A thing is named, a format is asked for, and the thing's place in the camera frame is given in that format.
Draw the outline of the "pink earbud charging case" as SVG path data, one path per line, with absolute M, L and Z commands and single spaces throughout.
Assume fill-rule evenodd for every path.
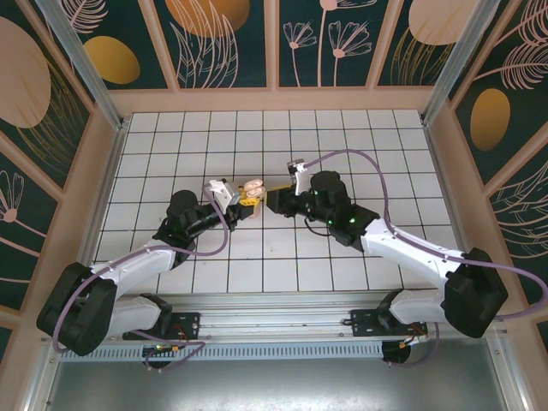
M 258 198 L 266 191 L 264 182 L 261 179 L 253 179 L 245 182 L 242 186 L 240 186 L 240 189 L 247 198 Z

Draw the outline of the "grey metal sheet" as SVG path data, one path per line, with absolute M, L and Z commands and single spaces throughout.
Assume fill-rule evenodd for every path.
M 32 411 L 523 411 L 483 356 L 415 368 L 380 360 L 62 363 Z

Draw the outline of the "aluminium table side rail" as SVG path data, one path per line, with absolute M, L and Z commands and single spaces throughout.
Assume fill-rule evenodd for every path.
M 466 142 L 452 126 L 428 128 L 426 137 L 440 177 L 456 245 L 466 252 L 473 247 L 483 248 L 485 199 Z
M 94 152 L 84 157 L 89 163 L 89 171 L 76 179 L 76 187 L 86 189 L 92 197 L 86 203 L 86 225 L 79 238 L 78 253 L 70 262 L 78 261 L 83 265 L 92 265 L 95 260 L 95 250 L 98 245 L 99 231 L 102 227 L 110 191 L 114 187 L 116 170 L 121 161 L 124 144 L 128 134 L 128 117 L 122 119 L 121 127 L 98 133 L 98 136 L 108 136 L 102 146 L 97 144 Z

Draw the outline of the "aluminium mounting rail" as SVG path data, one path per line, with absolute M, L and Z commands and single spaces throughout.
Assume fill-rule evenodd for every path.
M 253 333 L 294 335 L 299 331 L 330 334 L 346 326 L 342 321 L 349 318 L 352 310 L 378 310 L 388 294 L 327 292 L 155 296 L 170 304 L 172 313 L 200 313 L 200 339 L 208 335 L 240 337 Z M 117 337 L 127 341 L 178 341 L 153 337 L 144 331 L 127 332 Z

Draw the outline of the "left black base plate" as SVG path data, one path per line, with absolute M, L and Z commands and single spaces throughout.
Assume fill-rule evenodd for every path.
M 170 323 L 165 332 L 155 326 L 144 330 L 147 335 L 166 340 L 197 340 L 200 333 L 200 313 L 172 313 Z

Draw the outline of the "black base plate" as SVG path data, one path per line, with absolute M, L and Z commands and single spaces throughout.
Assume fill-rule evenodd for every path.
M 402 337 L 427 336 L 426 324 L 404 324 L 391 313 L 380 312 L 377 309 L 352 310 L 348 319 L 342 323 L 352 329 L 354 337 Z
M 144 330 L 147 335 L 166 340 L 197 340 L 200 333 L 200 313 L 172 313 L 170 323 L 165 332 L 155 326 Z

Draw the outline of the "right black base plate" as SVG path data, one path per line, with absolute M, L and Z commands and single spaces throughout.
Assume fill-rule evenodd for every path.
M 352 329 L 354 337 L 402 337 L 427 336 L 426 324 L 404 324 L 391 313 L 380 312 L 377 309 L 352 310 L 348 319 L 342 323 Z

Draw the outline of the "aluminium corner post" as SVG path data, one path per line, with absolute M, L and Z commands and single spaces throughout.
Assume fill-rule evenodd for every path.
M 109 124 L 116 131 L 120 131 L 124 117 L 117 109 L 98 71 L 94 68 L 76 31 L 70 26 L 62 6 L 57 0 L 35 0 L 35 2 L 45 19 L 50 23 L 53 33 L 73 61 L 76 70 L 80 73 L 82 80 L 95 98 L 98 107 L 103 111 Z
M 500 1 L 479 0 L 478 4 L 474 7 L 421 112 L 420 116 L 425 128 L 433 124 L 437 114 L 442 109 L 451 89 L 461 72 L 465 69 L 468 60 L 473 55 L 485 30 L 489 27 L 495 16 Z

